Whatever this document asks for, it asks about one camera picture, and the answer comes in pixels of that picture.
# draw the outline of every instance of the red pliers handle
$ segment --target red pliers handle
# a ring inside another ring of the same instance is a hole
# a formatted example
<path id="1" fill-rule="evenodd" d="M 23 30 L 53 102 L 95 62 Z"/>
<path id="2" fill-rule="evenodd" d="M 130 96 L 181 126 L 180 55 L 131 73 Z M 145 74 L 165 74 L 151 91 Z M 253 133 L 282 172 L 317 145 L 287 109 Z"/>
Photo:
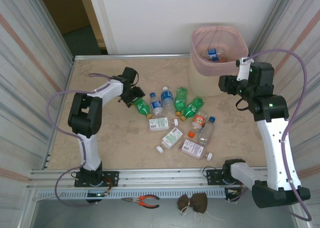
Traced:
<path id="1" fill-rule="evenodd" d="M 143 196 L 140 196 L 139 197 L 139 201 L 138 201 L 138 204 L 145 207 L 145 208 L 148 208 L 148 209 L 155 209 L 155 208 L 158 208 L 159 205 L 156 204 L 156 205 L 151 205 L 151 204 L 146 204 L 144 203 L 143 201 L 141 200 L 144 200 L 144 199 L 147 199 L 147 198 L 153 198 L 153 199 L 160 199 L 158 196 L 155 196 L 153 194 L 148 194 L 148 195 L 143 195 Z"/>
<path id="2" fill-rule="evenodd" d="M 153 194 L 143 195 L 143 196 L 140 196 L 139 198 L 127 197 L 127 198 L 122 198 L 122 199 L 125 200 L 125 201 L 128 201 L 128 202 L 136 202 L 139 205 L 141 205 L 141 206 L 143 206 L 145 208 L 148 208 L 148 209 L 155 209 L 155 208 L 159 207 L 158 204 L 151 205 L 151 204 L 146 204 L 146 203 L 144 203 L 142 201 L 142 200 L 147 199 L 147 198 L 160 199 L 158 196 L 155 196 Z"/>

